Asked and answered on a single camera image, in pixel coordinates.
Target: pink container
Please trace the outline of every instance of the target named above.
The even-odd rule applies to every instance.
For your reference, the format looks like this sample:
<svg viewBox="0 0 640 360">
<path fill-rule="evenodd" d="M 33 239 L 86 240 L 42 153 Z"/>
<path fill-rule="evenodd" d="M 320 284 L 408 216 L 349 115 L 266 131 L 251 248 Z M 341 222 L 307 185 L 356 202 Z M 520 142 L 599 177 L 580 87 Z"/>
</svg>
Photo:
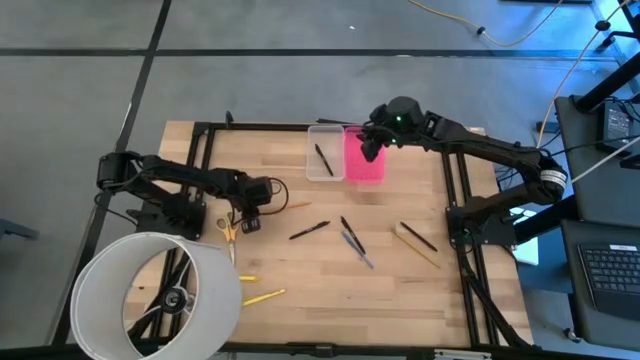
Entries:
<svg viewBox="0 0 640 360">
<path fill-rule="evenodd" d="M 378 184 L 384 180 L 385 148 L 380 149 L 373 162 L 367 162 L 362 155 L 362 141 L 357 138 L 361 128 L 350 127 L 344 132 L 344 161 L 347 181 L 353 183 Z"/>
</svg>

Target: wooden stick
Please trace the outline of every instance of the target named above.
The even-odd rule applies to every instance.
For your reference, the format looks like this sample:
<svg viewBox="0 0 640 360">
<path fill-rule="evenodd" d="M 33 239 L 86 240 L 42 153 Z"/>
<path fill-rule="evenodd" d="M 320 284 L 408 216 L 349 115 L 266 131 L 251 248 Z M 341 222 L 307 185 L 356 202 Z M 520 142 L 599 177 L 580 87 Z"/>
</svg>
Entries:
<svg viewBox="0 0 640 360">
<path fill-rule="evenodd" d="M 291 205 L 287 205 L 287 207 L 285 209 L 295 209 L 297 207 L 303 207 L 303 206 L 307 206 L 307 205 L 311 205 L 311 203 L 306 201 L 306 202 L 302 202 L 302 203 L 291 204 Z"/>
<path fill-rule="evenodd" d="M 415 252 L 417 252 L 418 254 L 420 254 L 420 256 L 422 256 L 423 258 L 427 259 L 430 263 L 432 263 L 435 267 L 437 267 L 438 269 L 440 269 L 440 264 L 438 264 L 438 262 L 435 259 L 432 259 L 429 255 L 427 255 L 426 253 L 422 252 L 422 250 L 418 249 L 417 246 L 413 245 L 411 243 L 411 241 L 405 239 L 402 235 L 400 235 L 397 231 L 395 227 L 391 228 L 391 232 L 393 233 L 393 235 L 397 236 L 398 239 L 402 240 L 405 242 L 405 244 L 409 245 L 410 248 L 412 248 L 413 250 L 415 250 Z"/>
</svg>

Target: white lampshade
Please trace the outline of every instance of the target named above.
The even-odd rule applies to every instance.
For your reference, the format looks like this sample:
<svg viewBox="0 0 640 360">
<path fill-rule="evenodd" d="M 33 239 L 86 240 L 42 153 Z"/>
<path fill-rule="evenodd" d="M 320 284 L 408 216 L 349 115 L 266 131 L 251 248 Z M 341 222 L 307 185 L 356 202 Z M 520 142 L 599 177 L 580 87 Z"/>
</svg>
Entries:
<svg viewBox="0 0 640 360">
<path fill-rule="evenodd" d="M 144 357 L 123 322 L 127 292 L 138 271 L 159 253 L 181 248 L 191 258 L 197 294 L 182 331 Z M 238 273 L 220 248 L 161 233 L 137 233 L 114 242 L 82 270 L 71 295 L 71 329 L 96 360 L 208 359 L 231 336 L 242 307 Z"/>
</svg>

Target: clear plastic container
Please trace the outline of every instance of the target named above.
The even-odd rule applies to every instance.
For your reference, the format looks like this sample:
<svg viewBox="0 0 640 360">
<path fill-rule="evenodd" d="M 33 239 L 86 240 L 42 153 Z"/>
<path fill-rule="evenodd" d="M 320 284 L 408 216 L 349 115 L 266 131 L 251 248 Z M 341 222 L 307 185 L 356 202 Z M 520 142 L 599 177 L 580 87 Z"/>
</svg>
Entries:
<svg viewBox="0 0 640 360">
<path fill-rule="evenodd" d="M 316 145 L 327 160 L 329 173 Z M 344 129 L 340 125 L 313 125 L 307 131 L 307 179 L 342 181 L 344 179 Z"/>
</svg>

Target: yellow pencil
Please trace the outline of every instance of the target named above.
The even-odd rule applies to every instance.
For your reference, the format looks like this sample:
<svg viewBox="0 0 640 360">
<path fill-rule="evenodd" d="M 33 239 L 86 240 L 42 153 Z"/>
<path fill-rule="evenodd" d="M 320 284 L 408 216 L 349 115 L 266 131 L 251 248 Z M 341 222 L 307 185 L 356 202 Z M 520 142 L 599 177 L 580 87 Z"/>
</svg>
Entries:
<svg viewBox="0 0 640 360">
<path fill-rule="evenodd" d="M 286 209 L 295 209 L 297 207 L 303 207 L 303 206 L 307 206 L 307 205 L 311 205 L 311 202 L 306 201 L 306 202 L 301 202 L 301 203 L 297 203 L 297 204 L 287 205 Z"/>
<path fill-rule="evenodd" d="M 240 281 L 243 281 L 243 282 L 256 282 L 256 281 L 258 281 L 258 277 L 257 276 L 240 275 L 239 278 L 240 278 Z"/>
<path fill-rule="evenodd" d="M 272 298 L 272 297 L 274 297 L 276 295 L 284 294 L 285 291 L 286 291 L 285 289 L 280 289 L 278 291 L 274 291 L 274 292 L 269 293 L 269 294 L 256 296 L 256 297 L 251 298 L 249 300 L 245 300 L 245 302 L 242 303 L 242 306 L 248 306 L 248 305 L 255 304 L 257 302 L 263 301 L 263 300 L 267 300 L 267 299 Z"/>
</svg>

